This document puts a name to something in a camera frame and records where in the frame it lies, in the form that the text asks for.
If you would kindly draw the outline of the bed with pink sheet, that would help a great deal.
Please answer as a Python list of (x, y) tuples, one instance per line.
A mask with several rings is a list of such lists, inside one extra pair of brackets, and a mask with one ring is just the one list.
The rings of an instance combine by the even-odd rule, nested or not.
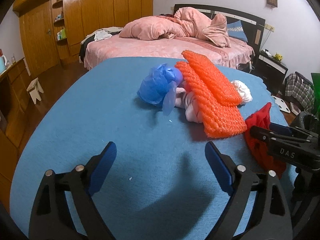
[(165, 57), (181, 59), (182, 51), (191, 50), (205, 55), (214, 64), (236, 69), (247, 64), (254, 57), (254, 49), (237, 38), (230, 39), (230, 47), (220, 48), (211, 41), (194, 37), (159, 38), (143, 41), (136, 38), (122, 38), (118, 34), (100, 40), (90, 41), (80, 47), (79, 60), (91, 70), (106, 59), (115, 57)]

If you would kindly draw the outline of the red plastic bag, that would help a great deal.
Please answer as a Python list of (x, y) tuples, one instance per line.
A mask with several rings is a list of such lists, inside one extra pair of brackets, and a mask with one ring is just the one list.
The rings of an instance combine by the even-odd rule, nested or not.
[(274, 170), (278, 178), (280, 179), (286, 170), (286, 163), (268, 154), (268, 146), (263, 136), (254, 135), (251, 132), (253, 126), (258, 128), (269, 129), (270, 121), (270, 109), (272, 104), (268, 102), (260, 110), (251, 114), (246, 120), (247, 130), (244, 133), (245, 141), (248, 149), (262, 167), (264, 171)]

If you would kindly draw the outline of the pink duvet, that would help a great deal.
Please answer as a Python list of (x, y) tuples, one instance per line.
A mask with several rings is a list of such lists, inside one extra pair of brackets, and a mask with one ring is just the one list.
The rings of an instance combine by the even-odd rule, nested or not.
[(137, 38), (143, 41), (157, 40), (163, 35), (193, 37), (210, 41), (220, 48), (231, 46), (225, 15), (218, 13), (213, 19), (210, 19), (192, 7), (178, 9), (173, 17), (139, 18), (126, 24), (119, 34), (122, 38)]

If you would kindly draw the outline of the pile of clothes on bed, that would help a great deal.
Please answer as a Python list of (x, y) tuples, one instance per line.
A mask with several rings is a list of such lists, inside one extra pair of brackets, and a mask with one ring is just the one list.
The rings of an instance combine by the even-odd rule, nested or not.
[(84, 40), (80, 42), (79, 60), (84, 63), (86, 55), (86, 48), (90, 42), (101, 41), (107, 38), (111, 38), (114, 35), (118, 35), (122, 31), (123, 27), (108, 27), (95, 30), (93, 33), (88, 34)]

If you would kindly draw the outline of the yellow plush toy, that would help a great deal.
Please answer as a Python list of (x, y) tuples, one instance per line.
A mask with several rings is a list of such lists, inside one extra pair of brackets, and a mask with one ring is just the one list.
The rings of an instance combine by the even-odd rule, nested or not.
[(278, 53), (275, 53), (275, 54), (273, 55), (273, 59), (276, 60), (277, 62), (281, 62), (282, 59), (283, 59), (283, 56), (280, 55), (280, 54), (278, 54)]

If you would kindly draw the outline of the blue pillow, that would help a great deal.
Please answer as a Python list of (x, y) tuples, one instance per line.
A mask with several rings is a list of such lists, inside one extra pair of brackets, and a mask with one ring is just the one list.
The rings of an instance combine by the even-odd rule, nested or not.
[(237, 38), (241, 41), (248, 42), (247, 36), (244, 32), (244, 29), (240, 20), (227, 24), (227, 31), (228, 31), (229, 37)]

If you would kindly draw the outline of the wooden wardrobe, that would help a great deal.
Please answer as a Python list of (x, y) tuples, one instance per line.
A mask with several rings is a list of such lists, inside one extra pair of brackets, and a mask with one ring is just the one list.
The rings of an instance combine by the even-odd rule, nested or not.
[(15, 0), (24, 57), (32, 77), (71, 61), (86, 35), (153, 14), (153, 0)]

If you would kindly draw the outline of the blue plastic bag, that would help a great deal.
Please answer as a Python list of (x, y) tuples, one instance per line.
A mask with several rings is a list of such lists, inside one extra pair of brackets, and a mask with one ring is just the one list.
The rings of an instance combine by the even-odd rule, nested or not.
[(145, 103), (161, 108), (168, 116), (175, 107), (176, 90), (183, 81), (182, 73), (167, 63), (151, 68), (140, 84), (138, 97)]

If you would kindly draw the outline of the blue table mat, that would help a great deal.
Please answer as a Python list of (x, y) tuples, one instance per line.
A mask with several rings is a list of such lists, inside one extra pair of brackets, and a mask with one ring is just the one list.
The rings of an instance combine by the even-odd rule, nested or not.
[(208, 164), (202, 124), (183, 109), (164, 115), (137, 96), (153, 67), (175, 65), (160, 57), (105, 60), (54, 104), (30, 137), (17, 164), (10, 215), (29, 231), (44, 173), (69, 172), (101, 153), (108, 142), (116, 159), (93, 201), (117, 239), (204, 239), (229, 196)]

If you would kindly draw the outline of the wooden side cabinet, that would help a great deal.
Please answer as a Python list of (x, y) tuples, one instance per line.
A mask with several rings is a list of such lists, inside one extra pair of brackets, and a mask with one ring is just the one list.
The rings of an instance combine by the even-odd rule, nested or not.
[(10, 189), (25, 130), (29, 80), (24, 58), (1, 74), (1, 204), (6, 210), (9, 210)]

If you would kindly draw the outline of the pink book on floor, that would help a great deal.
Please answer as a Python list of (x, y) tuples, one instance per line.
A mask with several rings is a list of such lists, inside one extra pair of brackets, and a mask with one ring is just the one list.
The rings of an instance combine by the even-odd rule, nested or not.
[(294, 114), (294, 115), (299, 115), (299, 113), (301, 112), (301, 110), (299, 109), (298, 106), (296, 106), (294, 103), (290, 103), (290, 109), (291, 109), (291, 112)]

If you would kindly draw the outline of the small white wooden stool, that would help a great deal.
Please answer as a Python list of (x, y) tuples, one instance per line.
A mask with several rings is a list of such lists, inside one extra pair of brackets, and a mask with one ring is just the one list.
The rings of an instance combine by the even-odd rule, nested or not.
[(39, 82), (38, 77), (30, 82), (29, 86), (27, 87), (27, 92), (30, 94), (34, 104), (37, 104), (37, 101), (42, 101), (40, 94), (43, 94), (44, 90)]

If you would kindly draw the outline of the wall power socket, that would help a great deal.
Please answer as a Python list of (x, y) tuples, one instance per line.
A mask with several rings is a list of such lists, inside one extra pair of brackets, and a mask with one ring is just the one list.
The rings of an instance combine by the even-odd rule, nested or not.
[(269, 30), (269, 31), (271, 31), (271, 32), (274, 32), (274, 27), (269, 25), (269, 24), (267, 24), (267, 23), (265, 23), (264, 28)]

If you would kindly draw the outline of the orange bubble wrap sheet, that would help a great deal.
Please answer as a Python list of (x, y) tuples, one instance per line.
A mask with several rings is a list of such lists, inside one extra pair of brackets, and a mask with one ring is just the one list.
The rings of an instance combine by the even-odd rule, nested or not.
[(241, 134), (247, 125), (239, 112), (239, 92), (208, 57), (191, 50), (182, 51), (185, 61), (175, 67), (195, 95), (209, 138), (227, 138)]

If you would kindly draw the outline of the black nightstand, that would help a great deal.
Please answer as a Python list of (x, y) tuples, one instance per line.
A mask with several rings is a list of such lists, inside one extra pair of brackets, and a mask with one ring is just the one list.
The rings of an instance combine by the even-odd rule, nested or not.
[(285, 64), (259, 51), (253, 62), (252, 74), (260, 77), (271, 94), (276, 95), (283, 86), (288, 68)]

